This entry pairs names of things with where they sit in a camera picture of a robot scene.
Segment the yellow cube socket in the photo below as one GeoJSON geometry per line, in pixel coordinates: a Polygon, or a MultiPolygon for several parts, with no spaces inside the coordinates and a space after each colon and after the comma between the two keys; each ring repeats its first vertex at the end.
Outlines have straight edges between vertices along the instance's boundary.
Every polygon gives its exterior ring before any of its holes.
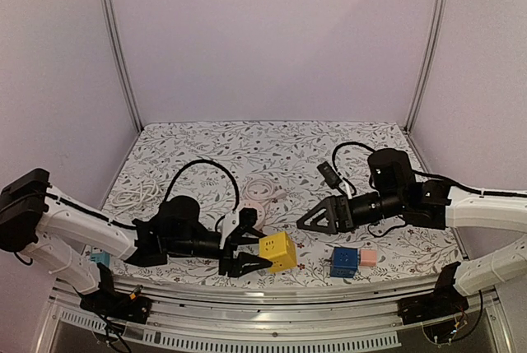
{"type": "Polygon", "coordinates": [[[270,273],[283,272],[297,266],[296,246],[285,231],[260,238],[259,256],[272,263],[268,269],[270,273]]]}

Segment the pink round power strip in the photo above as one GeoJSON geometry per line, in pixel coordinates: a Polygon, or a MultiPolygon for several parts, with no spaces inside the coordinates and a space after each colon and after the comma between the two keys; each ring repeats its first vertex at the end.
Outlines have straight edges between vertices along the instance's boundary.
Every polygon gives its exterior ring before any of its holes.
{"type": "Polygon", "coordinates": [[[253,200],[242,200],[240,203],[240,221],[250,222],[252,226],[261,231],[265,224],[266,211],[264,206],[253,200]]]}

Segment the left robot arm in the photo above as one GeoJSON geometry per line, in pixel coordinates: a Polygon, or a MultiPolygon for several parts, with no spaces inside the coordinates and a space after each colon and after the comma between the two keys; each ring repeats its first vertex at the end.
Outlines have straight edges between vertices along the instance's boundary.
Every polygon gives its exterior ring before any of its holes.
{"type": "Polygon", "coordinates": [[[257,244],[257,211],[235,209],[223,217],[221,231],[208,230],[200,207],[188,196],[164,201],[149,221],[126,225],[67,196],[49,182],[49,172],[34,169],[1,191],[1,249],[23,254],[67,281],[105,315],[123,306],[119,292],[103,284],[104,271],[88,262],[69,240],[99,248],[135,267],[165,265],[170,258],[205,258],[218,262],[222,276],[238,278],[270,268],[271,261],[238,252],[257,244]]]}

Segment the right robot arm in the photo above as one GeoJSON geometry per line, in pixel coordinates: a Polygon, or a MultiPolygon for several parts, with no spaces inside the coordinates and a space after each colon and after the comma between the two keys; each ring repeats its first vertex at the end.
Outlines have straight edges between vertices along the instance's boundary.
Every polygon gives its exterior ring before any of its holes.
{"type": "MultiPolygon", "coordinates": [[[[452,179],[425,174],[417,181],[408,154],[393,148],[373,151],[367,159],[374,191],[355,197],[329,196],[296,223],[301,230],[336,235],[399,216],[407,224],[436,230],[480,227],[526,232],[526,195],[469,188],[452,179]]],[[[441,270],[426,310],[444,316],[458,296],[506,282],[526,273],[526,238],[521,237],[475,260],[441,270]]]]}

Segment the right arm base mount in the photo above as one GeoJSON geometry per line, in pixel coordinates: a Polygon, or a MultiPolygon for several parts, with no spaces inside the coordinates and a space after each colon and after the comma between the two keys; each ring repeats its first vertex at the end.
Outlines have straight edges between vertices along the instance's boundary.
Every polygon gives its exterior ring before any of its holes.
{"type": "Polygon", "coordinates": [[[460,265],[461,262],[453,262],[443,267],[432,292],[397,301],[397,315],[404,325],[457,314],[469,308],[467,298],[454,288],[455,273],[460,265]]]}

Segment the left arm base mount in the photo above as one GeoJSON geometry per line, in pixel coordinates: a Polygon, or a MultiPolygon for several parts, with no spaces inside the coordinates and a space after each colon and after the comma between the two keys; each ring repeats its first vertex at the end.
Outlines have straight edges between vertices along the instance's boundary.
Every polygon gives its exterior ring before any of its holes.
{"type": "Polygon", "coordinates": [[[143,285],[136,285],[129,293],[119,292],[114,288],[111,270],[100,262],[96,267],[100,281],[94,292],[79,294],[81,308],[103,317],[146,324],[151,312],[152,300],[142,294],[143,285]]]}

